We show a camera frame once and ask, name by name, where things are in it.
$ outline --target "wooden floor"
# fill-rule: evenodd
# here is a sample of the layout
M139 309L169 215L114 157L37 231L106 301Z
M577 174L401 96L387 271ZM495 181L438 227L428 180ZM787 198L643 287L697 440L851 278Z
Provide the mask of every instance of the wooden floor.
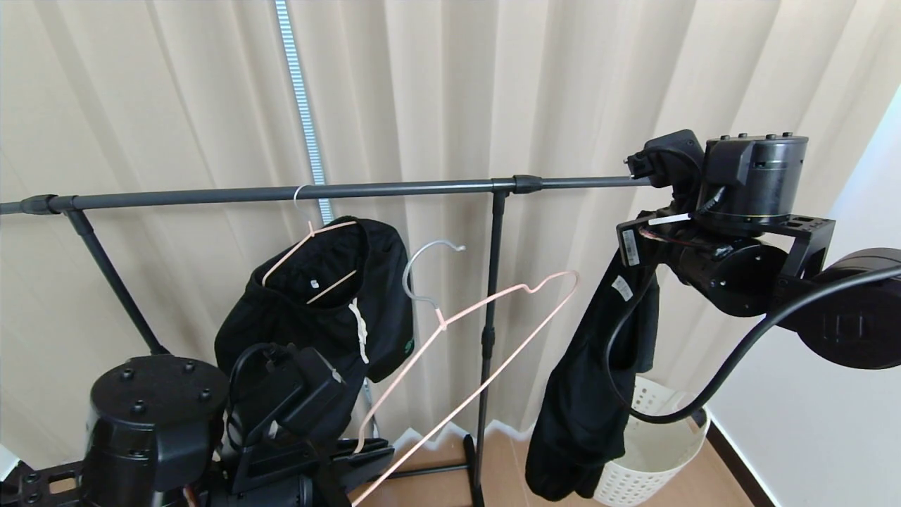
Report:
M563 506L598 507L594 500L572 494L562 502L548 502L529 491L523 471L529 442L519 441L502 431L492 431L486 437L485 463L482 480L485 504L497 506ZM417 451L401 470L423 466L461 463L463 448L460 439L449 435L435 450ZM362 493L365 487L353 492L350 498ZM427 503L424 499L438 502ZM465 470L433 475L419 475L385 481L360 507L396 507L428 505L429 507L469 507L469 482ZM729 469L705 443L700 454L643 507L752 507L751 501L730 474Z

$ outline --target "curtain fold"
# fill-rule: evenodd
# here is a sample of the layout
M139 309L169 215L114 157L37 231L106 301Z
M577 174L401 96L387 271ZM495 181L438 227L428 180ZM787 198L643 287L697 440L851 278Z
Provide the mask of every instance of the curtain fold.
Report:
M0 196L311 183L269 2L3 3ZM681 128L698 138L794 131L811 142L795 210L822 215L901 83L890 0L296 2L288 5L329 183L614 176ZM537 415L614 226L665 189L554 190L507 200L500 286L575 269L583 286L493 385L489 420ZM395 226L417 291L455 313L483 298L490 196L337 199ZM315 203L304 203L309 216ZM252 267L304 235L291 203L98 210L96 232L159 339L213 360ZM93 380L144 353L64 218L4 217L0 441L36 466L78 459ZM651 377L696 390L748 319L660 270ZM568 287L497 305L495 365ZM417 338L437 325L416 308ZM425 431L478 385L484 311L453 325L378 413ZM374 387L375 395L387 383ZM456 419L475 426L476 407Z

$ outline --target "silver hanger hook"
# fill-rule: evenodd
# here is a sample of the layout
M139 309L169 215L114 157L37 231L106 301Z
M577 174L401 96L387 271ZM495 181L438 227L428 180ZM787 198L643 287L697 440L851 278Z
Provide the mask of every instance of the silver hanger hook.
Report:
M404 268L404 277L402 279L404 281L404 292L406 292L406 295L409 296L411 300L425 301L425 302L429 303L430 305L432 305L432 307L435 309L438 309L438 303L435 300L433 300L432 298L429 298L428 296L417 296L417 295L413 294L413 290L410 289L410 270L413 268L413 263L416 262L416 257L419 257L419 254L421 254L422 252L425 252L426 250L428 250L429 248L431 248L437 244L447 245L450 248L453 248L454 252L462 252L462 251L466 250L466 245L461 244L461 245L457 246L446 239L436 239L435 241L432 241L431 243L427 243L422 248L417 250L416 253L413 254L413 257L410 257L410 261L407 262L406 267Z
M297 187L297 190L294 191L294 198L292 199L292 201L294 202L294 208L304 216L304 220L306 220L306 223L310 226L310 232L313 232L313 220L311 220L310 216L307 215L306 212L297 205L297 195L300 194L300 191L305 187L309 187L309 185L301 185L300 187Z

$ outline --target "clothing rack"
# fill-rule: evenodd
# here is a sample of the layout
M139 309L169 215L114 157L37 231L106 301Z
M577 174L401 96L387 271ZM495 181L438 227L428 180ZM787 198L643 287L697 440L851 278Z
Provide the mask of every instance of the clothing rack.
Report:
M57 196L39 195L18 202L0 204L0 215L65 215L78 235L85 242L87 250L94 257L97 266L109 282L119 302L122 303L132 323L138 329L147 347L153 354L167 354L164 347L141 311L135 304L132 295L125 287L122 278L106 255L103 245L97 238L91 222L85 215L88 209L106 209L112 207L147 207L172 206L181 204L211 204L230 202L261 202L297 199L320 198L369 198L385 196L415 196L437 194L473 194L491 193L491 244L488 257L488 290L491 296L497 292L497 274L501 256L501 230L504 224L504 207L510 194L530 194L539 190L551 189L600 189L613 187L640 187L650 185L647 180L633 180L630 177L603 178L540 178L537 176L516 175L512 178L493 178L490 180L445 180L416 181L395 183L362 183L352 185L317 185L303 187L263 187L256 189L201 189L171 190L161 192L133 192L123 194L104 194L95 196ZM481 382L491 374L491 356L495 345L495 302L487 304L485 326L482 329L482 372ZM458 465L433 466L398 472L392 478L413 475L435 474L452 470L466 469L469 472L469 489L474 507L484 507L482 495L481 469L484 455L485 425L488 406L488 390L478 397L477 438L467 435L463 439L466 462Z

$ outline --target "clothes hanger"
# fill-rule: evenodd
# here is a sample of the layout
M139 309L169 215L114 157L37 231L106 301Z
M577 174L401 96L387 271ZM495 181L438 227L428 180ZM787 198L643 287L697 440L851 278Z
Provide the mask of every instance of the clothes hanger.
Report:
M417 301L425 301L432 305L432 307L435 309L435 314L438 316L438 328L435 329L435 332L432 333L431 336L429 336L429 339L425 340L425 343L423 343L423 345L419 348L419 350L416 352L416 354L413 357L411 357L409 361L407 361L406 365L401 370L401 373L395 378L394 381L391 382L390 385L388 385L387 389L382 394L382 396L378 399L378 401L376 401L375 404L373 404L372 408L369 410L369 413L366 414L366 417L363 418L363 421L360 423L359 439L358 439L358 443L357 443L357 448L354 450L355 453L359 452L362 448L366 423L369 422L369 420L373 416L375 416L376 410L382 404L382 402L385 400L385 398L387 398L387 396L397 387L397 385L404 378L404 376L407 374L407 372L410 371L410 368L413 367L413 365L416 363L416 361L419 360L419 358L422 356L423 352L425 352L425 349L427 349L432 344L432 342L435 340L435 338L441 332L447 330L447 326L449 324L452 324L453 322L467 316L468 314L472 313L473 311L482 308L483 306L487 305L491 301L503 298L507 294L516 292L518 290L525 290L529 294L534 294L535 292L541 290L542 287L544 287L544 285L548 281L551 281L551 280L554 280L556 278L559 278L561 276L566 276L566 275L572 275L574 278L574 283L573 283L572 289L570 289L569 292L567 293L567 295L563 298L563 300L561 300L560 303L558 303L557 307L554 308L554 310L550 314L548 314L548 316L541 322L541 324L539 324L538 327L536 327L534 329L534 331L527 338L525 338L525 340L523 340L523 342L513 351L512 354L510 354L509 357L506 358L506 360L504 360L504 362L500 366L498 366L497 370L494 373L492 373L491 376L489 376L487 378L487 380L485 380L484 383L479 385L478 389L473 391L472 394L470 394L466 400L464 400L460 405L458 405L457 408L454 409L446 418L444 418L434 428L432 428L428 433L426 433L422 439L420 439L418 442L416 442L416 444L413 447L410 448L410 450L408 450L393 465L391 465L382 475L380 475L378 477L378 479L376 479L369 486L369 488L366 489L366 491L364 491L359 497L357 497L353 501L353 503L351 504L352 507L357 507L361 502L363 502L363 500L366 499L366 497L368 497L373 491L375 491L376 488L378 488L378 486L380 484L385 482L385 480L388 478L389 475L393 474L395 472L395 470L397 470L397 468L399 468L407 459L409 459L410 456L412 456L413 453L416 452L417 449L419 449L419 447L422 447L425 444L425 442L427 442L429 440L429 438L434 437L434 435L441 428L443 428L444 425L446 425L448 422L450 422L451 419L456 417L457 414L459 414L467 405L469 405L473 400L475 400L476 397L479 396L479 394L482 393L488 387L488 385L490 383L492 383L495 380L495 378L497 378L497 376L501 372L503 372L504 369L510 363L513 362L513 360L516 358L516 356L519 355L519 353L521 353L525 349L525 347L529 345L529 342L531 342L532 339L535 338L535 336L537 336L539 332L541 332L541 330L548 324L548 322L551 321L552 318L554 318L554 316L557 315L557 313L563 308L563 306L567 302L569 302L569 299L572 298L572 295L576 292L576 287L578 287L578 273L577 272L574 272L574 271L555 272L551 275L548 275L544 280L542 280L538 285L536 285L534 289L524 283L514 285L513 287L509 287L507 289L501 290L500 292L493 294L493 295L479 301L478 303L470 306L469 308L462 310L461 312L453 315L452 317L445 319L441 313L441 309L438 307L438 303L435 300L433 300L432 298L425 297L425 296L417 296L416 294L413 293L412 290L410 290L410 287L409 287L410 269L413 265L413 262L416 260L416 257L419 256L419 254L421 254L426 248L429 248L436 244L445 244L445 245L453 248L457 252L465 249L465 247L462 245L456 246L455 244L453 244L449 241L445 241L445 240L433 241L433 242L427 244L426 246L420 248L419 251L416 252L416 254L410 259L410 262L407 263L406 267L404 268L404 291L407 293L408 296L410 296L411 299L417 300Z
M310 218L306 215L306 213L304 213L304 210L301 209L301 208L297 205L297 194L299 194L299 193L300 193L300 190L301 190L303 187L305 187L305 186L306 186L306 185L301 185L300 187L297 187L297 190L294 191L294 207L297 208L297 211L299 211L299 212L301 213L301 215L304 216L304 218L306 218L306 224L307 224L307 226L310 227L310 234L306 235L306 237L304 237L304 239L300 240L300 242L299 242L298 244L295 244L294 247L291 248L291 250L288 250L287 253L285 253L284 255L282 255L282 258L281 258L281 259L278 259L278 262L276 262L275 264L272 265L271 268L269 268L269 271L267 271L266 274L263 275L263 281L262 281L261 284L262 284L264 287L266 286L266 280L268 280L269 276L270 276L276 269L278 269L279 266L281 266L283 263L285 263L285 261L287 261L288 257L290 257L291 255L294 255L294 253L295 253L297 250L299 250L300 247L304 245L304 243L306 243L307 241L309 241L310 238L312 238L313 236L318 235L318 234L320 234L320 233L324 233L324 232L326 232L326 231L331 231L331 230L338 229L338 228L341 228L341 227L346 227L346 226L352 226L352 225L354 225L354 224L357 223L356 221L342 222L342 223L340 223L340 224L338 224L338 225L336 225L336 226L328 226L328 227L323 227L323 228L321 228L321 229L313 230L313 220L310 220ZM306 302L306 304L310 304L310 303L312 303L312 302L318 300L319 298L321 298L322 296L324 296L325 294L327 294L330 290L332 290L332 289L334 289L335 287L337 287L338 285L340 285L343 281L346 281L346 280L349 279L351 276L353 276L354 274L356 274L356 272L357 272L357 270L353 270L352 272L348 273L348 274L345 275L343 278L341 278L340 280L338 280L337 282L335 282L335 283L333 283L331 286L329 286L327 289L325 289L325 290L323 290L322 292L320 292L320 293L316 294L315 296L313 296L310 300L308 300L308 301Z

